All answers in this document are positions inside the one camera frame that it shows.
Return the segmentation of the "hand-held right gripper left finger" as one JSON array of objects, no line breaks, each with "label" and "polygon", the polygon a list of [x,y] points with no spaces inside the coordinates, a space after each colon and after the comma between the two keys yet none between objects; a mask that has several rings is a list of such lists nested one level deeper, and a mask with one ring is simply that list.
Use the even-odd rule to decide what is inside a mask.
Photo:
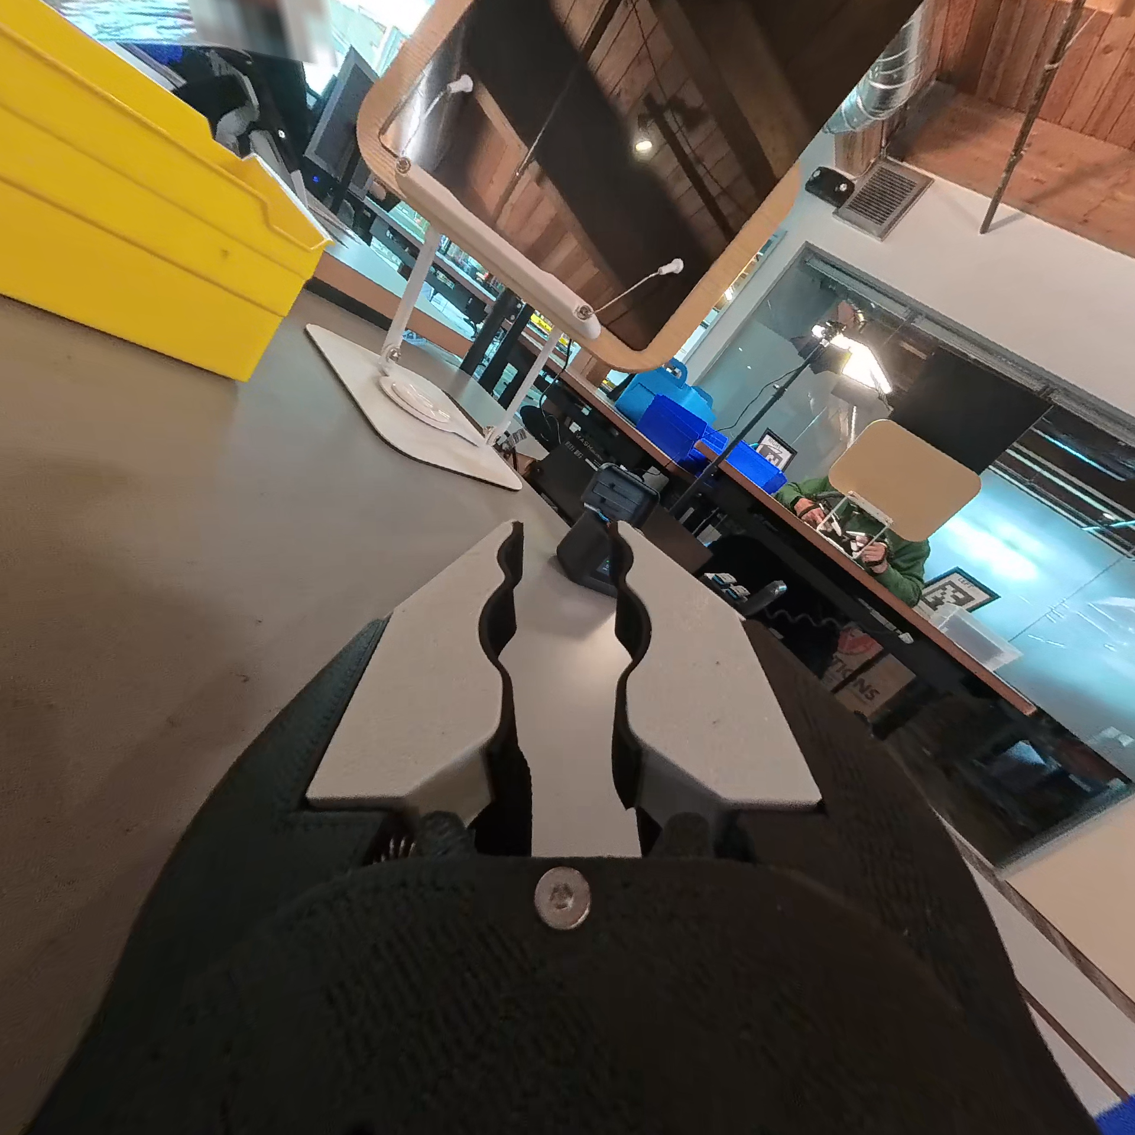
[{"label": "hand-held right gripper left finger", "polygon": [[386,618],[307,788],[310,806],[406,824],[455,814],[482,852],[533,853],[533,773],[503,662],[524,550],[524,523],[507,520]]}]

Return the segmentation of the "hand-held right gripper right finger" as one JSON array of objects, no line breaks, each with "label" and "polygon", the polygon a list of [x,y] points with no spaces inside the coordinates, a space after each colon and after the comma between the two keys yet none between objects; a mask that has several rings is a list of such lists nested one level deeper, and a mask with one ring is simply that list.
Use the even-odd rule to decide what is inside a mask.
[{"label": "hand-held right gripper right finger", "polygon": [[716,848],[740,815],[806,815],[820,787],[742,614],[631,523],[612,524],[617,682],[612,768],[648,854],[677,815]]}]

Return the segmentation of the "yellow plastic bin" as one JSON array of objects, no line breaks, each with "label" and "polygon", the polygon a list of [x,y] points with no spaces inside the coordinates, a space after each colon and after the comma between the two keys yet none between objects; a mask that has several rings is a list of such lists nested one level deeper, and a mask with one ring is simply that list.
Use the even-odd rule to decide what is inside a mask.
[{"label": "yellow plastic bin", "polygon": [[3,2],[2,292],[247,381],[329,232],[257,153],[40,1]]}]

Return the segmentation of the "brown cardboard box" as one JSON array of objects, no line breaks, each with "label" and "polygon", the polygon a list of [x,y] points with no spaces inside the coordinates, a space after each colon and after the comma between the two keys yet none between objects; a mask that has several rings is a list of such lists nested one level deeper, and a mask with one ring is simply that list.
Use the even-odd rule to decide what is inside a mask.
[{"label": "brown cardboard box", "polygon": [[884,710],[917,675],[872,634],[849,623],[840,632],[822,683],[846,708],[867,720]]}]

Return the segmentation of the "black battery charging case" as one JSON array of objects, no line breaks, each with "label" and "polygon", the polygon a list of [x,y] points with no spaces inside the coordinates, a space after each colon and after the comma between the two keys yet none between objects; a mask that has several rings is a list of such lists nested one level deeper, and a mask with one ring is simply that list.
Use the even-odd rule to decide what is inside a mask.
[{"label": "black battery charging case", "polygon": [[641,529],[660,503],[658,489],[614,462],[594,472],[581,496],[581,513],[556,548],[568,579],[586,588],[615,597],[614,545],[609,528],[622,521]]}]

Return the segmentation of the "blue plastic bin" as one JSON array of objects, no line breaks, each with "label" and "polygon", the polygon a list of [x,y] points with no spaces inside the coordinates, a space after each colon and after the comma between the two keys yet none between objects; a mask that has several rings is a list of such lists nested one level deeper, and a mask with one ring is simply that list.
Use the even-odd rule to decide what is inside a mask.
[{"label": "blue plastic bin", "polygon": [[774,495],[788,483],[786,471],[747,441],[740,441],[730,454],[722,459],[721,465],[744,476],[770,495]]},{"label": "blue plastic bin", "polygon": [[658,393],[647,404],[637,427],[671,461],[692,472],[702,471],[710,461],[699,445],[722,452],[729,439],[704,417],[666,393]]},{"label": "blue plastic bin", "polygon": [[614,400],[617,411],[638,424],[652,401],[664,396],[706,423],[715,419],[714,398],[689,383],[685,361],[672,358],[660,367],[630,375]]}]

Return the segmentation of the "grey desk with wood edge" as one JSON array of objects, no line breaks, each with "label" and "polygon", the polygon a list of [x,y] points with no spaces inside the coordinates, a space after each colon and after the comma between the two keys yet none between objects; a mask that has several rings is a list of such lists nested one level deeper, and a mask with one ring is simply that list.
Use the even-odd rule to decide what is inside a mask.
[{"label": "grey desk with wood edge", "polygon": [[714,501],[745,534],[763,542],[788,571],[789,584],[803,586],[796,606],[821,604],[821,613],[842,627],[854,623],[916,673],[916,690],[890,711],[891,728],[906,722],[938,696],[962,691],[1000,702],[1024,718],[1039,707],[996,671],[977,663],[949,639],[916,605],[903,602],[857,559],[796,517],[770,494],[730,468],[721,467],[701,497]]},{"label": "grey desk with wood edge", "polygon": [[[452,302],[450,292],[433,280],[431,273],[408,318],[405,339],[432,344],[462,361],[476,346],[492,305],[458,288],[457,299],[472,301],[481,310],[479,318],[470,319],[463,305]],[[334,243],[322,253],[306,289],[387,333],[407,283],[408,280],[371,247]]]},{"label": "grey desk with wood edge", "polygon": [[555,375],[542,396],[542,409],[574,427],[574,444],[638,475],[657,472],[682,487],[702,474],[714,451],[696,436],[682,452],[671,452],[626,416],[598,387],[572,373]]}]

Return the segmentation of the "clear plastic container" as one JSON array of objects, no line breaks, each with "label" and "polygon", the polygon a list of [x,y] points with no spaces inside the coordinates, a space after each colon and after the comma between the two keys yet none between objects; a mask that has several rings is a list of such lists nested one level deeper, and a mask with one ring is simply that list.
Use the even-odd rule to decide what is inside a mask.
[{"label": "clear plastic container", "polygon": [[952,643],[990,672],[997,672],[1023,657],[1023,652],[1000,633],[991,631],[971,610],[955,602],[937,607],[930,620]]}]

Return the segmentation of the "dark cardboard box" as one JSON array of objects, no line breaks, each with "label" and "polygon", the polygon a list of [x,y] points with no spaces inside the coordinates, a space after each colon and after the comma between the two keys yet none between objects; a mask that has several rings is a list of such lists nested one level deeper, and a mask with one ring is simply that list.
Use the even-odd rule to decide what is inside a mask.
[{"label": "dark cardboard box", "polygon": [[579,503],[594,475],[611,461],[586,433],[569,432],[533,464],[529,481],[552,500]]}]

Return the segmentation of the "studio light on stand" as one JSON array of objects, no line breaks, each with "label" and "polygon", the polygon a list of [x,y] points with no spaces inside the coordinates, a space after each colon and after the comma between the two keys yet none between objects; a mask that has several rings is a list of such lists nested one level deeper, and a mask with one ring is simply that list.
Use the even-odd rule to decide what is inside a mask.
[{"label": "studio light on stand", "polygon": [[887,381],[879,379],[883,373],[881,365],[867,345],[848,334],[847,323],[838,319],[826,319],[813,326],[809,341],[812,347],[801,355],[801,361],[795,368],[767,381],[761,387],[761,392],[770,390],[770,396],[757,405],[743,424],[737,426],[722,450],[712,455],[691,485],[674,500],[669,508],[670,515],[674,519],[682,517],[687,506],[695,502],[709,481],[717,475],[718,469],[730,461],[732,452],[742,444],[747,433],[757,426],[761,418],[771,411],[807,370],[816,370],[820,361],[829,361],[831,372],[840,377],[851,377],[865,386],[871,396],[886,406],[890,404],[891,386]]}]

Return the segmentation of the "glass room window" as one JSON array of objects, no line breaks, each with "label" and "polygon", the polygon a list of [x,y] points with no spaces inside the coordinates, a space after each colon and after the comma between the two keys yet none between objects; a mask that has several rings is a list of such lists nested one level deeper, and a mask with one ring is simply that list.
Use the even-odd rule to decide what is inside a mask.
[{"label": "glass room window", "polygon": [[[697,384],[731,437],[795,368],[813,327],[834,319],[870,347],[888,383],[888,347],[944,347],[1054,404],[981,472],[976,498],[931,536],[928,576],[961,567],[1001,598],[977,618],[1023,652],[1001,673],[1030,701],[1133,776],[1133,419],[1023,358],[806,244],[725,339]],[[820,361],[751,429],[797,449],[790,480],[826,474],[891,405]]]}]

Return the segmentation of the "wooden framed mirror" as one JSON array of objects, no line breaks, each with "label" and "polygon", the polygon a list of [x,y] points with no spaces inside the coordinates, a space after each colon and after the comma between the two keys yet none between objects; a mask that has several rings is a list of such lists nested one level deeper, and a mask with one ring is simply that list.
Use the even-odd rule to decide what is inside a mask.
[{"label": "wooden framed mirror", "polygon": [[347,172],[609,370],[671,360],[923,2],[434,2],[348,87]]}]

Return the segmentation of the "black computer monitor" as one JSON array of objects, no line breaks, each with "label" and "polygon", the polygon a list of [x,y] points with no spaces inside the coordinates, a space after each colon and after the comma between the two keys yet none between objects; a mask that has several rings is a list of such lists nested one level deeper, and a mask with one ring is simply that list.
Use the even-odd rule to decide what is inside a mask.
[{"label": "black computer monitor", "polygon": [[328,204],[366,202],[373,179],[358,137],[362,102],[378,79],[374,67],[351,46],[316,102],[316,120],[301,158],[308,191]]}]

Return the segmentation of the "metal ceiling brace rod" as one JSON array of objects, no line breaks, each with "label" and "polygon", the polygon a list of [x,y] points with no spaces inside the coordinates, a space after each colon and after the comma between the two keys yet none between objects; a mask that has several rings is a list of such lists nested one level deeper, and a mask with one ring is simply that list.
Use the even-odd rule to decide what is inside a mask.
[{"label": "metal ceiling brace rod", "polygon": [[1010,184],[1015,177],[1015,172],[1026,156],[1032,133],[1037,124],[1037,120],[1041,118],[1043,105],[1048,98],[1055,78],[1058,76],[1058,73],[1072,48],[1072,43],[1080,34],[1080,28],[1084,22],[1087,7],[1087,1],[1069,2],[1069,8],[1065,21],[1060,27],[1058,39],[1039,73],[1026,115],[1021,121],[1014,145],[1001,173],[1000,183],[989,202],[989,205],[987,206],[985,215],[981,221],[978,234],[983,236],[990,231],[995,219],[997,218],[1001,205],[1003,204]]}]

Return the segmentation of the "black wall monitor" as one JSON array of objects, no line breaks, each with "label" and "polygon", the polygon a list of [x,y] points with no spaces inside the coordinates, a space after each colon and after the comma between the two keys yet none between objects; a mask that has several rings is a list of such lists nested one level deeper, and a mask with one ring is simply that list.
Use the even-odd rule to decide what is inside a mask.
[{"label": "black wall monitor", "polygon": [[900,344],[885,351],[891,418],[976,474],[994,465],[1054,401],[946,347]]}]

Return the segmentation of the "white wall vent grille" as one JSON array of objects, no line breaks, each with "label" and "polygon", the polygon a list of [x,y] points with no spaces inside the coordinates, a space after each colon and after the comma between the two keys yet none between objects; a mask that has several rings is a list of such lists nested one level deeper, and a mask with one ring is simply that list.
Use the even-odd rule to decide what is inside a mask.
[{"label": "white wall vent grille", "polygon": [[834,217],[875,241],[886,241],[917,202],[933,185],[922,170],[881,157],[857,180],[851,196]]}]

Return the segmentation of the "large silver ventilation duct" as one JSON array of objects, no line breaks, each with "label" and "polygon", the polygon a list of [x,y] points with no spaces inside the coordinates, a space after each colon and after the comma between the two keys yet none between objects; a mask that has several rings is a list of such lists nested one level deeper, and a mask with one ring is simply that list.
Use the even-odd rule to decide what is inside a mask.
[{"label": "large silver ventilation duct", "polygon": [[825,125],[826,134],[852,134],[892,119],[919,88],[930,57],[932,18],[917,8]]}]

